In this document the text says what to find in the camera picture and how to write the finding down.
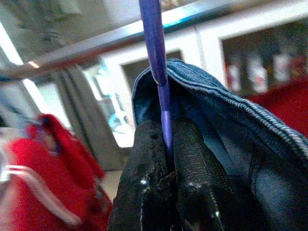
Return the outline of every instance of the blue denim jacket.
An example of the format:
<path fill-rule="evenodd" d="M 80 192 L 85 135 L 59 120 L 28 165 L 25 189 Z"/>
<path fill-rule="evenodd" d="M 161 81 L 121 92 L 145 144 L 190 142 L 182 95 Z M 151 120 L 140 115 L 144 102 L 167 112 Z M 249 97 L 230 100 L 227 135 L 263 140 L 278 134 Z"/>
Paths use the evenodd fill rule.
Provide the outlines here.
<path fill-rule="evenodd" d="M 263 227 L 256 230 L 308 230 L 307 139 L 196 66 L 171 59 L 167 74 L 172 117 L 190 118 L 201 129 L 246 213 L 254 216 L 260 210 L 265 216 Z M 160 121 L 150 68 L 137 78 L 132 101 L 137 125 L 148 119 Z"/>

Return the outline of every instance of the purple stick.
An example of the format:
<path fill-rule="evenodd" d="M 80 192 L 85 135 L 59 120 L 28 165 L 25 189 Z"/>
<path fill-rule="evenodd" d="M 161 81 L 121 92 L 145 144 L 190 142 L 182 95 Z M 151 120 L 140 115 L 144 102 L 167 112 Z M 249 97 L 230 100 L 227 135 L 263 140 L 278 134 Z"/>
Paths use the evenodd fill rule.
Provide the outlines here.
<path fill-rule="evenodd" d="M 159 0 L 139 0 L 139 5 L 151 71 L 158 87 L 159 102 L 162 110 L 162 131 L 166 146 L 167 159 L 169 166 L 172 167 L 174 166 L 174 163 L 170 89 L 166 74 L 166 53 L 161 6 Z"/>

